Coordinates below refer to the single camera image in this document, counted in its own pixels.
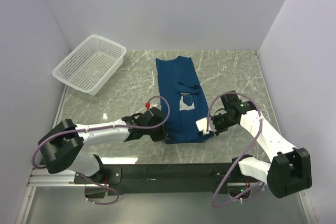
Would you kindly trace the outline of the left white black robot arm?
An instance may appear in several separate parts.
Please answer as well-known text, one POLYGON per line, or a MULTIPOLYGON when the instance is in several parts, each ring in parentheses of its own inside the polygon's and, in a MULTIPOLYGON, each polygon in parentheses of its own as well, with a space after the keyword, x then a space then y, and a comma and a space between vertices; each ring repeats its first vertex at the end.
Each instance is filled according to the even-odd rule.
POLYGON ((139 140, 145 135, 154 142, 163 141, 168 137, 165 120, 155 106, 109 123, 82 125, 66 119, 39 140, 37 150, 49 173, 68 169, 85 175, 93 183, 101 183, 109 176, 106 166, 98 155, 87 154, 83 148, 139 140))

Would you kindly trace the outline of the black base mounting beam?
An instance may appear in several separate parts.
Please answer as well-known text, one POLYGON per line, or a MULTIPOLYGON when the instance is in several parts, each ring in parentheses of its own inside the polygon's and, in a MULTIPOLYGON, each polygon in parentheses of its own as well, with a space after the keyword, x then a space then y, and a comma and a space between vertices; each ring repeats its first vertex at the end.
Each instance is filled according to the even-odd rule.
POLYGON ((231 163, 108 164, 99 183, 119 194, 214 193, 231 163))

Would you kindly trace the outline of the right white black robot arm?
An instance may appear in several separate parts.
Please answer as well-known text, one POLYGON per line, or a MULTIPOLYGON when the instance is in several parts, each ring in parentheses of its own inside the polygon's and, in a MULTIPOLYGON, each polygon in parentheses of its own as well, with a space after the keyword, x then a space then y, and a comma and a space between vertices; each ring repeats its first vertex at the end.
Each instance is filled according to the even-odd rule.
POLYGON ((217 96, 217 99, 222 101, 226 113, 218 116, 208 115, 206 130, 209 131, 209 126, 212 124, 213 132, 219 134, 230 126, 240 125, 254 138, 247 149, 259 144, 269 162, 262 162, 242 152, 224 175, 215 193, 219 193, 229 175, 238 182, 246 177, 252 177, 265 183, 277 198, 284 198, 311 188, 312 172, 309 152, 305 148, 296 148, 288 142, 265 119, 252 99, 243 102, 239 99, 240 96, 241 94, 235 91, 217 96))

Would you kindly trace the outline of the blue mickey mouse t-shirt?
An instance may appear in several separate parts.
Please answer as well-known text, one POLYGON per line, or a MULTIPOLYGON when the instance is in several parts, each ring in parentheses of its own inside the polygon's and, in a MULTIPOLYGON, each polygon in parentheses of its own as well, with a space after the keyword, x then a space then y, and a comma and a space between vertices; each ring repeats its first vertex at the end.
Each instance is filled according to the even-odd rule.
POLYGON ((173 60, 156 59, 159 94, 170 106, 164 123, 166 144, 203 143, 212 134, 199 132, 196 121, 207 116, 208 105, 192 59, 178 56, 173 60))

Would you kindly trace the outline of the white plastic mesh basket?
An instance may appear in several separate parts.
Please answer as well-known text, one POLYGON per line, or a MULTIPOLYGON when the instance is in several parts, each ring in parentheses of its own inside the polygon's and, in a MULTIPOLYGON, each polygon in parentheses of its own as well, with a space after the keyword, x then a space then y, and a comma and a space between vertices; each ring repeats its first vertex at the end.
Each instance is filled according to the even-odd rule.
POLYGON ((91 35, 52 71, 65 85, 94 96, 119 69, 126 47, 102 36, 91 35))

